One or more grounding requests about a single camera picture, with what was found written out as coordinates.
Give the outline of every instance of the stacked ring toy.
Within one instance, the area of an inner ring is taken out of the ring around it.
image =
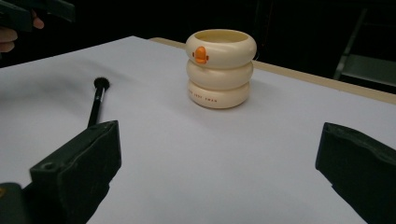
[[[256,42],[243,32],[203,30],[186,41],[190,98],[210,108],[230,108],[246,101],[253,75]]]

